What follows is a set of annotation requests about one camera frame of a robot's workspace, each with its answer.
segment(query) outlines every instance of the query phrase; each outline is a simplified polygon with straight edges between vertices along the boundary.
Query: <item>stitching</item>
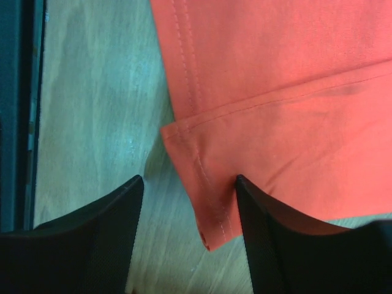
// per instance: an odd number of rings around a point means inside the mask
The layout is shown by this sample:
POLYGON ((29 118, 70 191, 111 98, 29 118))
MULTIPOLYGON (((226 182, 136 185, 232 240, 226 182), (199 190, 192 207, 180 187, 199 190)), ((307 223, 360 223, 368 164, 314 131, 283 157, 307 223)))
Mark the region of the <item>stitching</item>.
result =
MULTIPOLYGON (((192 129, 195 129, 196 127, 201 126, 202 124, 206 124, 206 123, 208 123, 208 122, 210 122, 210 121, 214 121, 215 119, 223 118, 224 116, 232 115, 232 114, 237 113, 237 112, 250 110, 250 109, 256 108, 256 107, 269 106, 269 105, 271 105, 271 104, 272 104, 272 105, 273 105, 273 104, 278 104, 278 103, 281 103, 281 102, 293 102, 293 100, 295 100, 295 99, 300 99, 300 98, 302 98, 302 97, 304 97, 304 96, 313 95, 313 94, 316 94, 316 93, 318 93, 318 92, 322 92, 322 91, 324 91, 324 90, 329 90, 329 89, 333 89, 333 88, 337 88, 337 87, 341 87, 341 86, 352 85, 352 84, 356 84, 356 83, 362 83, 362 82, 364 82, 364 81, 373 80, 373 79, 375 79, 375 78, 386 77, 386 76, 391 75, 391 74, 392 74, 392 72, 386 73, 385 75, 378 75, 378 76, 376 76, 376 77, 368 78, 368 79, 365 79, 365 80, 353 81, 353 82, 350 82, 350 83, 344 83, 344 84, 334 85, 334 86, 327 87, 327 88, 322 88, 322 89, 319 89, 319 90, 316 90, 316 91, 313 91, 313 92, 309 92, 309 93, 305 93, 305 94, 302 94, 302 95, 299 95, 299 96, 295 96, 295 97, 290 97, 290 98, 281 99, 281 100, 275 100, 275 101, 269 101, 269 102, 264 103, 264 104, 257 104, 257 105, 253 105, 253 106, 251 106, 251 107, 246 107, 246 108, 238 109, 238 110, 235 110, 235 111, 232 111, 232 112, 225 113, 224 115, 219 115, 219 116, 217 116, 217 117, 208 119, 208 120, 206 120, 206 121, 202 121, 202 122, 200 122, 200 123, 198 123, 198 124, 192 126, 191 128, 187 128, 187 131, 190 132, 192 129)), ((178 131, 177 131, 175 134, 170 135, 170 136, 164 138, 164 140, 168 140, 168 139, 171 139, 171 138, 177 136, 177 135, 178 135, 178 131)))
MULTIPOLYGON (((177 128, 177 131, 178 131, 178 134, 179 134, 179 137, 180 137, 181 141, 182 141, 184 144, 186 144, 185 138, 181 135, 181 132, 179 131, 178 126, 176 126, 176 128, 177 128)), ((203 167, 202 167, 202 163, 201 163, 201 161, 200 161, 200 154, 199 154, 199 152, 198 152, 198 149, 197 149, 196 151, 197 151, 197 160, 198 160, 198 164, 199 164, 199 166, 200 166, 200 168, 201 168, 201 170, 202 170, 202 172, 203 172, 203 174, 204 174, 204 176, 205 176, 205 178, 206 178, 205 172, 204 172, 203 167)), ((204 186, 204 185, 203 185, 203 181, 202 181, 202 179, 199 177, 198 172, 196 171, 195 174, 196 174, 196 177, 197 177, 197 179, 198 179, 200 185, 203 187, 203 186, 204 186)), ((212 203, 210 197, 208 196, 208 193, 207 193, 207 195, 206 195, 206 198, 207 198, 207 202, 208 202, 209 206, 210 206, 210 207, 213 207, 213 203, 212 203)), ((225 240, 225 242, 226 242, 227 239, 226 239, 226 234, 225 234, 225 230, 224 230, 224 228, 223 228, 222 222, 220 221, 220 219, 219 219, 218 217, 216 217, 216 219, 217 219, 217 221, 218 221, 218 223, 219 223, 219 225, 220 225, 220 229, 222 230, 223 238, 224 238, 224 240, 225 240)))
POLYGON ((183 62, 183 67, 184 67, 186 87, 187 87, 187 90, 188 90, 188 101, 189 101, 189 105, 190 105, 190 109, 191 109, 192 113, 195 113, 194 105, 192 103, 191 94, 190 94, 188 70, 186 68, 185 54, 184 54, 184 49, 183 49, 183 41, 181 40, 181 33, 180 33, 180 30, 179 30, 178 16, 177 16, 177 11, 176 11, 176 6, 175 6, 175 3, 174 3, 174 0, 171 0, 171 6, 173 7, 173 12, 174 12, 174 21, 175 21, 175 24, 176 24, 177 39, 178 39, 178 43, 179 43, 179 52, 181 54, 181 60, 183 62))
POLYGON ((190 53, 191 53, 192 58, 195 63, 195 73, 194 74, 195 74, 195 81, 196 81, 196 98, 200 99, 202 95, 200 92, 200 83, 199 83, 199 79, 198 79, 197 61, 196 61, 195 46, 194 46, 194 41, 193 41, 194 37, 193 37, 193 33, 192 33, 192 27, 190 26, 187 1, 183 0, 183 2, 184 2, 184 8, 185 8, 186 23, 188 25, 190 53))
MULTIPOLYGON (((190 85, 189 85, 189 79, 188 79, 188 70, 187 70, 186 63, 185 63, 185 55, 184 55, 184 50, 183 50, 183 42, 181 41, 181 33, 180 33, 180 30, 179 30, 179 22, 178 22, 178 16, 177 16, 176 7, 175 7, 175 0, 171 0, 171 5, 172 5, 173 11, 174 11, 174 18, 175 18, 175 24, 176 24, 176 29, 177 29, 177 37, 178 37, 179 49, 180 49, 181 59, 182 59, 182 62, 183 62, 183 67, 184 67, 184 72, 185 72, 185 80, 186 80, 186 85, 187 85, 187 89, 188 89, 188 100, 189 100, 189 104, 190 104, 192 113, 195 113, 195 112, 194 112, 194 105, 193 105, 192 100, 191 100, 190 85)), ((183 136, 181 136, 181 135, 180 135, 180 140, 181 140, 183 143, 185 143, 185 139, 184 139, 183 136)), ((205 174, 205 172, 204 172, 204 169, 203 169, 203 166, 202 166, 202 163, 201 163, 201 160, 200 160, 200 153, 199 153, 198 149, 197 149, 196 151, 197 151, 197 160, 198 160, 198 164, 199 164, 199 166, 200 166, 200 168, 201 168, 201 170, 202 170, 202 173, 204 174, 204 177, 206 178, 206 174, 205 174)), ((203 186, 204 186, 204 185, 203 185, 203 182, 202 182, 202 180, 200 179, 200 177, 199 177, 199 175, 198 175, 197 172, 196 172, 196 176, 197 176, 197 178, 198 178, 198 180, 199 180, 199 182, 200 182, 200 185, 203 187, 203 186)), ((208 201, 210 207, 213 207, 212 201, 211 201, 211 199, 208 197, 208 193, 207 193, 207 201, 208 201)), ((220 228, 221 228, 221 230, 222 230, 222 234, 223 234, 224 240, 226 241, 226 240, 227 240, 227 239, 226 239, 226 234, 225 234, 225 231, 224 231, 222 222, 220 221, 219 218, 217 218, 217 221, 218 221, 218 223, 219 223, 219 225, 220 225, 220 228)))
MULTIPOLYGON (((193 43, 192 27, 190 26, 187 1, 183 0, 183 4, 184 4, 184 10, 185 10, 186 23, 187 23, 187 26, 188 26, 189 45, 190 45, 190 49, 191 49, 191 55, 192 55, 192 58, 193 58, 194 63, 195 63, 194 75, 195 75, 195 83, 196 83, 196 89, 197 89, 196 97, 199 99, 199 98, 201 98, 201 92, 200 92, 200 83, 199 83, 199 79, 198 79, 198 70, 197 70, 197 62, 196 62, 196 55, 195 55, 195 47, 194 47, 194 43, 193 43)), ((200 152, 199 152, 197 146, 195 147, 195 149, 196 149, 196 153, 197 153, 197 161, 198 161, 198 164, 200 166, 200 169, 202 170, 203 176, 206 179, 209 188, 213 191, 214 194, 217 194, 216 191, 215 191, 214 186, 211 184, 211 181, 209 180, 209 178, 208 178, 208 176, 207 176, 207 174, 205 172, 205 169, 204 169, 204 166, 202 164, 202 161, 200 160, 200 152)), ((230 221, 230 218, 228 217, 227 210, 225 209, 225 206, 223 205, 223 203, 220 200, 219 200, 219 204, 220 204, 220 206, 222 208, 223 213, 225 214, 225 217, 227 219, 228 225, 230 227, 230 232, 231 232, 231 234, 233 236, 232 222, 230 221)), ((220 222, 220 228, 222 229, 222 233, 224 235, 224 240, 226 241, 225 231, 224 231, 224 228, 223 228, 221 222, 220 222)))

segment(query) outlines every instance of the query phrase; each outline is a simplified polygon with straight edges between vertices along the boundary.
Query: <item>wooden floor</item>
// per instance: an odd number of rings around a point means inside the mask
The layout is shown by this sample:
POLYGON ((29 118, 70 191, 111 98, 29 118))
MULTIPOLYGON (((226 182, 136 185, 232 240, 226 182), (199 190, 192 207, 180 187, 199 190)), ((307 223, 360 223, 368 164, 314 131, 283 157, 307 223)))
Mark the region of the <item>wooden floor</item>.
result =
POLYGON ((242 238, 205 250, 162 145, 173 115, 148 0, 48 0, 42 87, 36 225, 141 174, 127 293, 252 293, 242 238))

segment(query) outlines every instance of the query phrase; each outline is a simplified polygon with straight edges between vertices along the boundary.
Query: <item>seam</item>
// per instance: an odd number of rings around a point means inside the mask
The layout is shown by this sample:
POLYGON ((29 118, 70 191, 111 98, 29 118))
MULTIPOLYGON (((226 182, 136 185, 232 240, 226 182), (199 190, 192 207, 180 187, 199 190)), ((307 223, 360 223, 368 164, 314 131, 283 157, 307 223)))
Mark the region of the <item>seam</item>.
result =
MULTIPOLYGON (((185 138, 181 135, 180 132, 178 132, 178 133, 179 133, 180 140, 181 140, 184 144, 186 144, 185 138)), ((205 174, 205 172, 204 172, 204 169, 203 169, 203 166, 202 166, 202 162, 201 162, 201 160, 200 160, 200 153, 199 153, 199 151, 198 151, 197 148, 196 148, 196 152, 197 152, 197 161, 198 161, 198 164, 199 164, 199 166, 200 166, 200 168, 201 168, 201 170, 202 170, 202 173, 203 173, 205 179, 206 179, 207 182, 209 183, 209 181, 208 181, 208 179, 207 179, 207 177, 206 177, 206 174, 205 174)), ((197 177, 198 182, 200 183, 200 185, 201 185, 202 187, 204 187, 203 181, 202 181, 202 179, 199 177, 197 171, 196 171, 196 177, 197 177)), ((206 194, 206 198, 207 198, 207 202, 208 202, 208 204, 209 204, 209 207, 213 208, 214 206, 213 206, 213 203, 212 203, 212 201, 211 201, 211 198, 209 197, 209 193, 206 194)), ((224 230, 224 228, 223 228, 223 224, 222 224, 222 222, 220 221, 220 219, 219 219, 218 217, 216 217, 216 220, 218 221, 218 223, 219 223, 219 225, 220 225, 220 229, 222 230, 223 238, 224 238, 224 240, 225 240, 225 242, 226 242, 227 238, 226 238, 225 230, 224 230)))
MULTIPOLYGON (((200 83, 199 83, 199 79, 198 79, 198 70, 197 70, 197 62, 196 62, 196 55, 195 55, 195 47, 194 47, 194 43, 193 43, 193 34, 192 34, 192 27, 190 25, 190 19, 189 19, 189 13, 188 13, 188 6, 187 6, 187 1, 183 0, 183 4, 184 4, 184 10, 185 10, 185 18, 186 18, 186 23, 187 23, 187 28, 188 28, 188 34, 189 34, 189 45, 190 45, 190 53, 192 55, 192 59, 194 61, 194 65, 195 65, 195 70, 194 70, 194 76, 195 76, 195 84, 196 84, 196 98, 197 100, 199 100, 201 98, 201 92, 200 92, 200 83)), ((197 153, 197 161, 198 161, 198 165, 200 166, 200 169, 202 171, 203 177, 206 179, 207 184, 209 186, 209 188, 212 190, 212 192, 214 194, 216 194, 215 188, 214 186, 211 184, 211 181, 208 178, 208 175, 205 172, 205 168, 202 164, 202 161, 200 160, 200 152, 196 146, 196 153, 197 153)), ((232 227, 232 222, 230 221, 230 218, 228 217, 228 213, 227 210, 225 209, 225 206, 223 205, 223 203, 221 202, 221 200, 219 199, 219 204, 222 208, 222 211, 226 217, 226 220, 228 222, 228 225, 230 227, 230 233, 233 236, 233 227, 232 227)), ((225 231, 223 228, 222 223, 220 222, 220 228, 222 229, 222 233, 224 235, 224 240, 226 241, 226 235, 225 235, 225 231)))
MULTIPOLYGON (((222 118, 222 117, 224 117, 224 116, 232 115, 232 114, 237 113, 237 112, 250 110, 250 109, 256 108, 256 107, 265 107, 265 106, 269 106, 269 105, 273 105, 273 104, 278 104, 278 103, 281 103, 281 102, 293 102, 293 100, 295 100, 295 99, 300 99, 300 98, 302 98, 302 97, 304 97, 304 96, 313 95, 313 94, 316 94, 316 93, 318 93, 318 92, 322 92, 322 91, 324 91, 324 90, 329 90, 329 89, 333 89, 333 88, 337 88, 337 87, 341 87, 341 86, 352 85, 352 84, 356 84, 356 83, 362 83, 362 82, 364 82, 364 81, 373 80, 373 79, 375 79, 375 78, 386 77, 386 76, 391 75, 391 74, 392 74, 392 72, 386 73, 385 75, 378 75, 378 76, 376 76, 376 77, 367 78, 367 79, 365 79, 365 80, 353 81, 353 82, 350 82, 350 83, 343 83, 343 84, 339 84, 339 85, 334 85, 334 86, 322 88, 322 89, 319 89, 319 90, 316 90, 316 91, 312 91, 312 92, 309 92, 309 93, 305 93, 305 94, 302 94, 302 95, 298 95, 298 96, 294 96, 294 97, 290 97, 290 98, 286 98, 286 99, 275 100, 275 101, 269 101, 269 102, 264 103, 264 104, 261 103, 261 104, 253 105, 253 106, 251 106, 251 107, 246 107, 246 108, 238 109, 238 110, 235 110, 235 111, 231 111, 231 112, 225 113, 225 114, 223 114, 223 115, 216 116, 216 117, 211 118, 211 119, 208 119, 208 120, 206 120, 206 121, 202 121, 202 122, 200 122, 200 123, 198 123, 198 124, 192 126, 191 128, 188 127, 186 130, 187 130, 188 132, 190 132, 191 130, 193 130, 194 128, 196 128, 196 127, 198 127, 198 126, 201 126, 202 124, 208 123, 208 122, 210 122, 210 121, 214 121, 215 119, 219 119, 219 118, 222 118)), ((179 132, 179 128, 177 127, 176 129, 177 129, 177 132, 176 132, 175 134, 170 135, 170 136, 164 138, 164 140, 168 140, 168 139, 171 139, 171 138, 177 136, 177 135, 178 135, 178 132, 179 132)))
POLYGON ((187 1, 183 0, 183 3, 184 3, 184 8, 185 8, 186 23, 188 25, 190 53, 191 53, 192 59, 195 63, 194 75, 195 75, 195 83, 196 83, 196 98, 197 98, 197 100, 200 100, 202 94, 200 91, 200 82, 198 79, 198 67, 197 67, 196 54, 195 54, 194 37, 193 37, 193 33, 192 33, 192 27, 190 25, 187 1))
POLYGON ((180 33, 180 30, 179 30, 178 16, 177 16, 177 11, 176 11, 176 6, 175 6, 174 1, 175 0, 171 0, 171 6, 173 7, 174 21, 175 21, 176 30, 177 30, 177 39, 178 39, 178 44, 179 44, 179 52, 180 52, 180 55, 181 55, 181 60, 183 62, 183 68, 184 68, 184 73, 185 73, 185 81, 186 81, 186 88, 187 88, 187 93, 188 93, 188 101, 189 101, 189 105, 190 105, 190 110, 194 114, 195 110, 194 110, 194 105, 192 103, 191 94, 190 94, 188 69, 187 69, 186 63, 185 63, 185 54, 184 54, 184 48, 183 48, 183 41, 181 40, 181 33, 180 33))

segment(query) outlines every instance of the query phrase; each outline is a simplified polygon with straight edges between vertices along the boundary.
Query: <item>orange fabric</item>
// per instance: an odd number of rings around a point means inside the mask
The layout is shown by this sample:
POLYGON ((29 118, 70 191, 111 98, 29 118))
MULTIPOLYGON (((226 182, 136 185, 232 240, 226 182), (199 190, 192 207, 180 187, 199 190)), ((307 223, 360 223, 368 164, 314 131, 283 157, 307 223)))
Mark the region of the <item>orange fabric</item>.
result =
POLYGON ((392 1, 151 0, 165 147, 209 250, 239 173, 319 219, 392 211, 392 1))

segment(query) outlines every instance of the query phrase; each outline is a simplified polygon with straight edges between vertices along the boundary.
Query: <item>floor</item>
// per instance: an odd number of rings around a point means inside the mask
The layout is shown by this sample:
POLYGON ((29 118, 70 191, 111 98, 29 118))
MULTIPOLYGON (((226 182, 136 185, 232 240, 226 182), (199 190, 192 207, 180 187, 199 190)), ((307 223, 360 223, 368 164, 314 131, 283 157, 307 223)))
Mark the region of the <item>floor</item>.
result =
POLYGON ((47 2, 36 225, 140 174, 126 292, 252 293, 242 238, 205 250, 160 139, 173 114, 149 1, 47 2))

